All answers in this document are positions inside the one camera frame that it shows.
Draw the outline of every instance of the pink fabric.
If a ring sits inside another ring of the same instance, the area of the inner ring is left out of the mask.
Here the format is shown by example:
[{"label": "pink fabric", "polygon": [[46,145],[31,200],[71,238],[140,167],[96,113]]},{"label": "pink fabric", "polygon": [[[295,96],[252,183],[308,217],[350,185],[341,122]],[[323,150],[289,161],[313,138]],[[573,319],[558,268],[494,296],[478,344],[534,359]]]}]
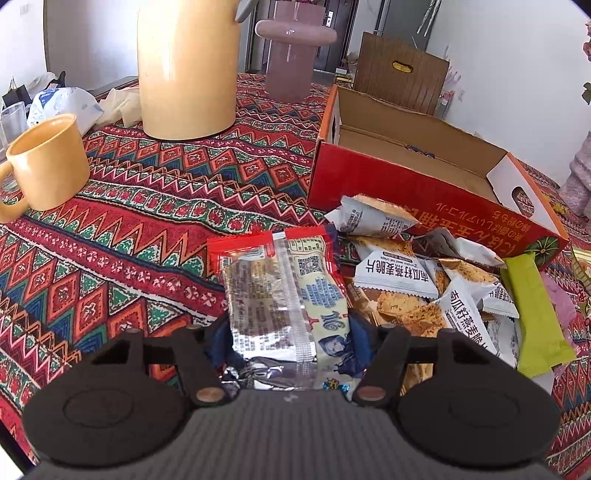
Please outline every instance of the pink fabric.
[{"label": "pink fabric", "polygon": [[[569,330],[570,322],[572,322],[577,316],[577,310],[575,309],[569,294],[560,288],[548,274],[541,273],[540,275],[546,292],[548,292],[548,296],[550,297],[550,301],[554,306],[556,318],[558,318],[558,323],[560,324],[560,328],[562,328],[564,339],[575,349],[575,351],[577,351],[577,346],[574,344],[573,337]],[[554,376],[556,378],[560,377],[567,367],[568,365],[559,365],[555,367]]]}]

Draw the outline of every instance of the orange mug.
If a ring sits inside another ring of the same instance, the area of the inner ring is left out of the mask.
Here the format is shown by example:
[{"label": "orange mug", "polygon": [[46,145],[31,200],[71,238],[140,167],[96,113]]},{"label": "orange mug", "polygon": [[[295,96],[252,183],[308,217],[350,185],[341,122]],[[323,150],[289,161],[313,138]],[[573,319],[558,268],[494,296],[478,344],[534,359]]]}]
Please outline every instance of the orange mug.
[{"label": "orange mug", "polygon": [[19,218],[29,207],[51,210],[76,195],[90,177],[90,167],[76,116],[49,118],[18,137],[0,165],[0,182],[10,173],[22,191],[14,205],[0,202],[0,223]]}]

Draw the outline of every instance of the box handle hole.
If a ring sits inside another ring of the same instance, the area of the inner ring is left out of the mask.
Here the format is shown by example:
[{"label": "box handle hole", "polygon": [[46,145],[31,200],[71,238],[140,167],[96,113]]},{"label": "box handle hole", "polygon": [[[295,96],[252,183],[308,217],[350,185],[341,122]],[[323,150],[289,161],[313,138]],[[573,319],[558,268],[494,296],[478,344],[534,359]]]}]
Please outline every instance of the box handle hole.
[{"label": "box handle hole", "polygon": [[534,204],[527,196],[525,190],[521,187],[515,187],[513,192],[511,192],[511,197],[513,198],[521,214],[526,218],[531,218],[534,214]]},{"label": "box handle hole", "polygon": [[412,65],[407,65],[406,63],[402,63],[399,61],[393,62],[392,67],[394,67],[396,70],[402,73],[412,73],[414,70]]}]

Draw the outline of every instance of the table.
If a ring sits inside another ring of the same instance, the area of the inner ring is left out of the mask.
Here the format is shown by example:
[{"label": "table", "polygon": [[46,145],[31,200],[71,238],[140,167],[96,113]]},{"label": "table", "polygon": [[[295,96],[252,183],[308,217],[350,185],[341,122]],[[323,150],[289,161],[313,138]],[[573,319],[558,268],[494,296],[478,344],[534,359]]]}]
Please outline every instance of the table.
[{"label": "table", "polygon": [[[214,137],[159,142],[141,124],[107,125],[85,137],[91,175],[74,199],[0,227],[0,418],[25,452],[32,456],[24,405],[86,354],[123,329],[169,335],[224,311],[208,238],[323,222],[305,197],[327,96],[328,88],[313,85],[303,104],[273,102],[263,76],[241,74],[236,124]],[[558,185],[526,168],[573,242],[591,248],[587,220],[561,203]],[[345,269],[355,257],[343,242]],[[547,271],[576,301],[567,253]],[[563,426],[548,461],[561,473],[588,468],[581,460],[591,452],[588,318],[584,312],[571,326],[580,358],[554,388]],[[177,382],[171,367],[151,374]]]}]

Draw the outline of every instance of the white wall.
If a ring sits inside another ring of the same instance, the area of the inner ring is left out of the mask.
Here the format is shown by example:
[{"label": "white wall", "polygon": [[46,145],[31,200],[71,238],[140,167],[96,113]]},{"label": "white wall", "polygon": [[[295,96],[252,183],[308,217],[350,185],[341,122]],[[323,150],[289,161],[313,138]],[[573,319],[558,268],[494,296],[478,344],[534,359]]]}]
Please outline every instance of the white wall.
[{"label": "white wall", "polygon": [[0,95],[46,72],[43,0],[12,0],[0,10]]},{"label": "white wall", "polygon": [[443,0],[427,51],[449,45],[462,75],[446,120],[562,183],[591,129],[587,21],[570,0]]},{"label": "white wall", "polygon": [[381,0],[359,0],[347,54],[351,52],[359,53],[363,32],[374,33],[375,23],[378,20],[380,3]]},{"label": "white wall", "polygon": [[142,0],[47,0],[48,63],[68,86],[94,89],[138,74]]}]

